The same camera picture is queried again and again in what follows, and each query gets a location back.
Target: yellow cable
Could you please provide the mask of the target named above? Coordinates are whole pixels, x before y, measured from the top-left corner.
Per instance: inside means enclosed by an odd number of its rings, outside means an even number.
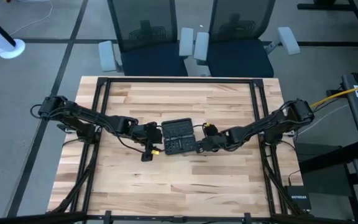
[[[327,97],[327,98],[325,98],[325,99],[323,99],[323,100],[320,100],[319,102],[316,102],[316,103],[313,103],[310,107],[315,107],[315,106],[318,106],[318,105],[320,105],[321,103],[324,103],[325,101],[328,101],[328,100],[330,100],[330,99],[332,99],[332,98],[335,98],[335,97],[339,97],[339,96],[342,96],[342,95],[344,95],[344,94],[348,94],[348,93],[351,93],[351,92],[354,92],[354,91],[357,91],[358,90],[358,87],[357,88],[353,88],[353,89],[351,89],[351,90],[346,90],[346,91],[342,91],[342,92],[340,92],[340,93],[336,93],[336,94],[334,94],[334,95],[332,95],[332,96],[329,96],[329,97]]]

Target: butcher block tabletop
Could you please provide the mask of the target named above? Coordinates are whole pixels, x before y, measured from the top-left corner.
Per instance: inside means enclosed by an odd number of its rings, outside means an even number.
[[[98,77],[82,77],[75,99],[79,105],[91,108],[97,80]],[[130,116],[138,119],[139,124],[191,118],[193,125],[212,123],[220,131],[255,121],[249,84],[185,81],[112,82],[106,114]],[[264,79],[264,85],[271,112],[283,104],[280,84],[278,79],[269,78]],[[255,90],[263,117],[259,89]],[[200,127],[195,128],[195,135],[197,140],[203,138]],[[68,134],[66,141],[76,138],[75,134]],[[293,144],[290,138],[283,140]],[[128,139],[123,141],[144,150]],[[82,142],[63,147],[48,210],[57,207],[74,186],[82,149]],[[171,156],[162,152],[154,155],[151,162],[141,162],[140,156],[141,153],[124,147],[115,136],[103,130],[88,214],[103,215],[111,210],[114,215],[242,217],[244,213],[251,213],[252,217],[270,216],[256,136],[234,152],[221,149]],[[283,184],[288,185],[288,175],[299,170],[296,152],[289,145],[279,144],[277,157]],[[291,182],[303,185],[300,172],[291,175]],[[273,184],[272,190],[276,212],[280,213]],[[84,192],[85,186],[81,189],[77,210],[81,210]]]

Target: mesh chair back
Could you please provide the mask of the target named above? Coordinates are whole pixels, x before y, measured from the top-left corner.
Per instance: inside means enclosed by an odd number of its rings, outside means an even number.
[[[108,0],[121,52],[177,42],[175,0]]]
[[[214,0],[211,42],[258,39],[266,30],[275,0]]]

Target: white cable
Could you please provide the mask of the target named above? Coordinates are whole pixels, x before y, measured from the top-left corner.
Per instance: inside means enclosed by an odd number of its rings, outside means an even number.
[[[44,18],[39,19],[39,20],[34,21],[34,22],[31,22],[31,23],[29,23],[29,24],[27,24],[27,25],[24,25],[24,26],[18,28],[17,30],[15,30],[14,32],[10,33],[9,35],[15,34],[15,33],[18,32],[19,30],[21,30],[21,29],[23,29],[23,28],[26,28],[26,27],[28,27],[29,25],[32,25],[32,24],[35,24],[35,23],[37,23],[37,22],[43,21],[44,19],[50,17],[50,15],[52,14],[52,11],[53,11],[52,0],[17,0],[17,1],[20,1],[20,2],[46,2],[46,1],[47,1],[47,2],[49,2],[49,4],[50,4],[50,10],[49,10],[49,14],[48,14],[47,16],[45,16]]]
[[[324,118],[328,117],[329,115],[331,115],[331,114],[335,113],[336,111],[338,111],[338,110],[340,110],[340,109],[342,109],[342,108],[345,108],[345,107],[347,107],[347,106],[349,106],[349,105],[344,105],[344,106],[341,106],[340,108],[336,108],[335,110],[331,111],[330,113],[328,113],[328,114],[326,114],[325,116],[323,116],[322,118],[320,118],[317,122],[315,122],[315,124],[313,124],[312,126],[306,128],[305,130],[303,130],[303,131],[302,131],[301,133],[299,133],[298,135],[301,135],[301,134],[303,134],[303,133],[309,131],[309,129],[311,129],[312,127],[316,126],[316,124],[318,124],[318,123],[319,123],[320,121],[322,121]]]

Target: chair armrest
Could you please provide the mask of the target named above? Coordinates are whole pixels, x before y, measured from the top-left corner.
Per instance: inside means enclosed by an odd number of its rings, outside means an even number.
[[[187,57],[193,55],[194,30],[183,27],[180,33],[179,56]]]
[[[208,45],[209,45],[209,33],[198,32],[193,58],[200,61],[206,61],[206,56],[208,54]]]
[[[298,42],[296,41],[295,36],[289,27],[279,27],[278,36],[289,55],[294,55],[301,52]]]
[[[112,42],[110,40],[99,43],[99,56],[100,63],[102,65],[102,71],[116,71],[117,68],[119,68],[116,57],[114,56]]]

